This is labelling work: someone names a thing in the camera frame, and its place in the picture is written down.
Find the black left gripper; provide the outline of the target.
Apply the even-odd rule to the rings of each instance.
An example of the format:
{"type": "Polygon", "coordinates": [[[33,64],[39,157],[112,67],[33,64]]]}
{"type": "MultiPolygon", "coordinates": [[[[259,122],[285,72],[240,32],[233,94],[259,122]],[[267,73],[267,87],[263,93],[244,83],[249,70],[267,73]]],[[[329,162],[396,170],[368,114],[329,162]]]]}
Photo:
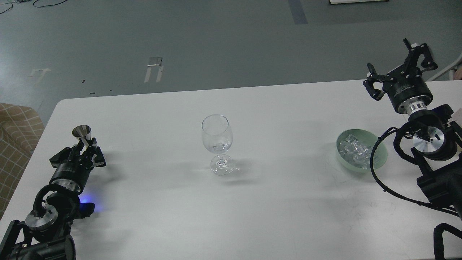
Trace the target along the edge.
{"type": "Polygon", "coordinates": [[[65,147],[49,159],[55,169],[48,184],[59,185],[76,194],[82,194],[94,167],[106,166],[96,138],[85,138],[85,155],[80,155],[81,145],[65,147]]]}

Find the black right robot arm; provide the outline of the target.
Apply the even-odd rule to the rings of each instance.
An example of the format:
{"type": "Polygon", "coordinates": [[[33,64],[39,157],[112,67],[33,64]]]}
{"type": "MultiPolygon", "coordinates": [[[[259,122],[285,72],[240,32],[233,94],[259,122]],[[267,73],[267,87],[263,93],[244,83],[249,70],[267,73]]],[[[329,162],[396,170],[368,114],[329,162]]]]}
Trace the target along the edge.
{"type": "Polygon", "coordinates": [[[403,43],[408,50],[403,64],[385,75],[378,74],[372,64],[367,64],[369,75],[363,86],[370,97],[379,101],[387,95],[396,113],[408,115],[404,125],[389,128],[375,142],[369,159],[371,174],[384,192],[398,199],[461,217],[462,162],[458,152],[461,126],[452,120],[453,110],[449,105],[428,109],[433,95],[422,74],[438,68],[429,46],[411,44],[407,39],[403,39],[403,43]],[[393,146],[400,158],[419,167],[421,176],[417,178],[417,185],[427,202],[393,191],[376,175],[376,150],[391,134],[395,134],[393,146]]]}

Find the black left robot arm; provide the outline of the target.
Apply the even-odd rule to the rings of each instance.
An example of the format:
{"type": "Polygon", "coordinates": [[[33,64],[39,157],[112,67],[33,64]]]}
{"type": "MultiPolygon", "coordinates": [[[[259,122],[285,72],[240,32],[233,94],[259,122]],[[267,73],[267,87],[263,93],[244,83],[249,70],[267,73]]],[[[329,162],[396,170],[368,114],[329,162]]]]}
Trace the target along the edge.
{"type": "Polygon", "coordinates": [[[1,242],[2,260],[74,260],[71,226],[90,217],[95,204],[80,195],[95,167],[106,166],[96,138],[79,138],[52,158],[55,169],[48,185],[37,193],[24,221],[11,221],[1,242]]]}

